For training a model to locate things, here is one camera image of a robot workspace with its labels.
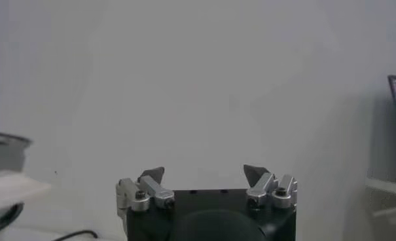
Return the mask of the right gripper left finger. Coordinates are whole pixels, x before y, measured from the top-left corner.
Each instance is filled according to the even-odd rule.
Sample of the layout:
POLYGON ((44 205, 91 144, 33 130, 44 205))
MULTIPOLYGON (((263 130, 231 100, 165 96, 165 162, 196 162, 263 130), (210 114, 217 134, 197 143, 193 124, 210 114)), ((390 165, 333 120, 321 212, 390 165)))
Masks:
POLYGON ((130 178, 120 179, 115 187, 117 215, 124 217, 128 210, 146 212, 152 202, 157 208, 172 209, 175 193, 161 186, 164 172, 165 168, 161 166, 143 171, 135 181, 130 178))

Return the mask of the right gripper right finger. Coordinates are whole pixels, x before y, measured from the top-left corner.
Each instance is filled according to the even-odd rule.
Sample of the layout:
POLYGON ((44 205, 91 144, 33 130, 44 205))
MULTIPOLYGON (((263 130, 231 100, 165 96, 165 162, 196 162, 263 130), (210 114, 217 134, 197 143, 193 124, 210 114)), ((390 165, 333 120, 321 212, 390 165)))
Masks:
POLYGON ((285 174, 280 180, 264 167, 244 164, 243 172, 250 188, 245 192, 247 205, 259 209, 268 202, 278 209, 296 208, 297 180, 285 174))

